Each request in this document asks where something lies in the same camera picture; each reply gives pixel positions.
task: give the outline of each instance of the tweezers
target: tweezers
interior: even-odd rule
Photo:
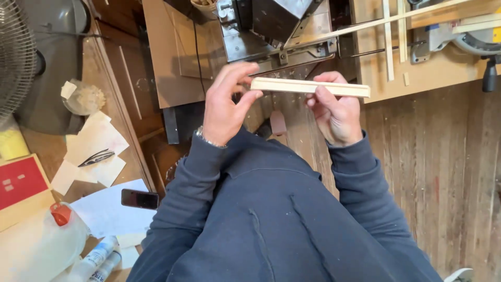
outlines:
[[[113,156],[114,154],[115,154],[114,151],[110,151],[109,149],[104,149],[104,150],[100,151],[99,153],[90,156],[90,158],[86,159],[78,167],[81,168],[81,167],[86,167],[86,166],[89,166],[89,165],[93,165],[95,163],[98,163],[98,162],[100,162],[102,160],[105,160],[105,159]]]

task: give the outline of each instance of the sleeve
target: sleeve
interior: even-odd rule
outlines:
[[[347,147],[327,144],[339,201],[384,248],[410,269],[417,269],[430,281],[440,276],[419,249],[409,231],[402,210],[388,191],[380,161],[374,157],[367,133]]]
[[[193,134],[188,157],[179,161],[153,222],[141,243],[143,252],[127,281],[165,282],[174,263],[200,235],[219,179],[226,148],[215,147]]]

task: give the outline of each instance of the sweatshirt cuff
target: sweatshirt cuff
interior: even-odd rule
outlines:
[[[363,138],[346,147],[334,147],[327,142],[332,159],[332,170],[343,174],[365,173],[376,167],[367,132],[362,130]]]
[[[194,132],[184,165],[196,175],[215,176],[219,174],[226,149],[209,144]]]

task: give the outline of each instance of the black smartphone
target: black smartphone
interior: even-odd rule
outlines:
[[[122,205],[134,208],[158,209],[158,194],[130,189],[122,189]]]

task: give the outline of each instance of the black cable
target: black cable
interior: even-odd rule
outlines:
[[[196,39],[196,24],[195,24],[195,21],[193,21],[193,30],[195,31],[195,50],[196,50],[196,59],[198,61],[198,71],[200,73],[200,84],[202,84],[203,95],[205,96],[205,87],[203,86],[203,80],[202,80],[202,66],[200,65],[200,57],[198,55],[198,41]]]

